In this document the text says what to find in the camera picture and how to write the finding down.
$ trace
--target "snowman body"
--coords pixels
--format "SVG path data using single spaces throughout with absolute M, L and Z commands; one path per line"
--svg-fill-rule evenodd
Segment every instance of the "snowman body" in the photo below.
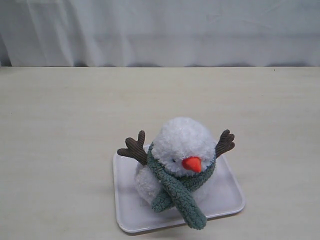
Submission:
M 172 176 L 193 177 L 203 172 L 215 160 L 215 141 L 210 131 L 199 122 L 188 117 L 177 117 L 163 125 L 160 133 L 152 142 L 152 156 L 161 163 Z M 197 168 L 188 167 L 188 159 L 197 158 Z M 211 178 L 216 177 L 214 170 Z M 206 181 L 192 197 L 200 204 L 210 193 L 213 181 Z M 150 168 L 138 164 L 134 175 L 135 188 L 138 194 L 150 205 L 162 189 L 161 182 Z

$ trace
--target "plastic tray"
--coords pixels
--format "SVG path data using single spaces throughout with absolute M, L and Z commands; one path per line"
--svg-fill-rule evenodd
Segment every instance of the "plastic tray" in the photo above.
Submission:
M 138 195 L 134 187 L 134 175 L 138 164 L 135 159 L 116 153 L 112 164 L 116 221 L 123 231 L 138 234 L 185 224 L 175 207 L 155 213 Z M 243 192 L 224 155 L 217 159 L 216 171 L 209 181 L 212 181 L 212 189 L 208 197 L 198 205 L 208 220 L 234 215 L 245 207 Z

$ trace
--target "brown antler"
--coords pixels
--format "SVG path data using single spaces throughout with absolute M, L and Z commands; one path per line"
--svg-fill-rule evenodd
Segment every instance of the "brown antler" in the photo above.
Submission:
M 224 130 L 220 136 L 219 142 L 215 146 L 215 155 L 216 158 L 220 157 L 222 154 L 230 151 L 235 147 L 235 143 L 233 140 L 235 139 L 235 135 L 230 134 L 230 131 Z
M 141 130 L 138 135 L 138 141 L 134 140 L 132 137 L 128 137 L 125 140 L 127 148 L 120 148 L 117 153 L 120 156 L 135 159 L 143 166 L 146 165 L 147 154 L 144 150 L 145 136 L 145 131 Z

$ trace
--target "beige table surface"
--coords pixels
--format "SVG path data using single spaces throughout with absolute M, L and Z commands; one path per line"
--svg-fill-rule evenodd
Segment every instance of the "beige table surface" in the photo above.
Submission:
M 246 207 L 129 236 L 112 157 L 176 116 L 235 134 Z M 320 68 L 0 68 L 0 239 L 320 239 Z

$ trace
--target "table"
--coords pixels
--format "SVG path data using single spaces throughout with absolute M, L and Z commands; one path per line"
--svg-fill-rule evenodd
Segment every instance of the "table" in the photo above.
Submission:
M 127 235 L 112 157 L 176 116 L 235 134 L 246 207 L 202 231 Z M 319 239 L 319 144 L 319 67 L 2 67 L 0 239 Z

